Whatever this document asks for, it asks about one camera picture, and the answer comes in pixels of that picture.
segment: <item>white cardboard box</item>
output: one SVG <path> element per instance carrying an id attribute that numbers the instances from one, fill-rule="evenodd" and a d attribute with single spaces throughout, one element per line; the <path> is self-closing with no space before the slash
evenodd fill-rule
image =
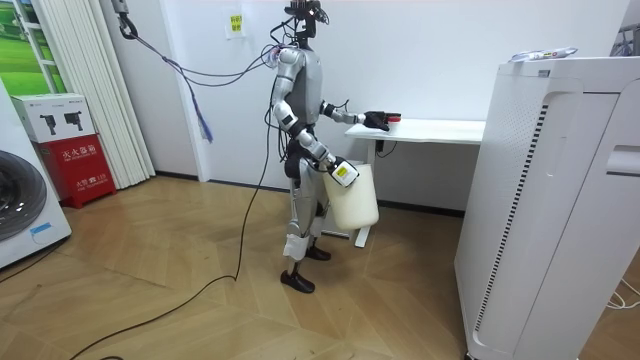
<path id="1" fill-rule="evenodd" d="M 12 101 L 31 141 L 46 143 L 95 134 L 82 95 L 12 96 Z"/>

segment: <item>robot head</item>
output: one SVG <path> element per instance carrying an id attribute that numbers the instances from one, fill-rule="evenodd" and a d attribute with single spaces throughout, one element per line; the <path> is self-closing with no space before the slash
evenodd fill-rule
<path id="1" fill-rule="evenodd" d="M 316 21 L 329 25 L 329 16 L 322 10 L 318 0 L 291 0 L 290 6 L 285 7 L 284 11 L 294 16 L 296 21 L 304 20 L 304 30 L 296 32 L 298 40 L 316 37 Z"/>

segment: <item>white air purifier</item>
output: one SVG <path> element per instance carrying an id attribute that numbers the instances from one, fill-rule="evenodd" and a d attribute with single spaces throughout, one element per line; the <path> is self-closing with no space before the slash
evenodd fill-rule
<path id="1" fill-rule="evenodd" d="M 469 353 L 575 360 L 640 245 L 640 58 L 498 71 L 455 260 Z"/>

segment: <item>purifier vent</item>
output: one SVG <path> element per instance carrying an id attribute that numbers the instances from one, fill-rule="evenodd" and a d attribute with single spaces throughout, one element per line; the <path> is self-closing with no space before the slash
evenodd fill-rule
<path id="1" fill-rule="evenodd" d="M 504 227 L 504 232 L 502 233 L 502 240 L 500 241 L 500 247 L 498 248 L 498 255 L 496 256 L 496 260 L 493 263 L 493 268 L 491 269 L 491 276 L 489 277 L 489 283 L 487 284 L 487 289 L 485 290 L 484 297 L 482 298 L 480 313 L 478 314 L 478 320 L 476 321 L 476 327 L 475 327 L 476 331 L 480 330 L 480 325 L 482 324 L 482 318 L 484 317 L 484 313 L 487 310 L 487 303 L 489 302 L 489 296 L 491 296 L 491 291 L 493 290 L 493 284 L 496 281 L 496 275 L 498 274 L 500 261 L 502 260 L 502 255 L 504 254 L 504 249 L 507 245 L 509 232 L 511 231 L 511 225 L 513 224 L 513 219 L 516 216 L 518 203 L 520 203 L 522 190 L 524 189 L 524 184 L 527 180 L 527 175 L 529 174 L 529 168 L 531 167 L 531 160 L 533 159 L 533 154 L 535 153 L 536 146 L 538 145 L 540 132 L 542 131 L 542 125 L 544 123 L 544 119 L 547 117 L 548 109 L 549 109 L 549 105 L 542 105 L 542 110 L 540 110 L 540 116 L 538 117 L 538 122 L 536 123 L 536 128 L 533 132 L 533 137 L 531 139 L 531 144 L 529 145 L 529 152 L 527 153 L 527 158 L 524 162 L 524 167 L 522 168 L 522 173 L 520 174 L 520 179 L 518 181 L 518 186 L 516 188 L 516 194 L 513 197 L 513 203 L 511 204 L 511 209 L 509 210 L 509 215 L 507 216 L 507 223 Z"/>

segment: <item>white curtain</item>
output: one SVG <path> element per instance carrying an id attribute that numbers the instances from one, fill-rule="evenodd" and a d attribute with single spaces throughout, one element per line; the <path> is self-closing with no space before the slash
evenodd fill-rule
<path id="1" fill-rule="evenodd" d="M 32 3 L 67 91 L 87 98 L 116 187 L 155 175 L 98 0 Z"/>

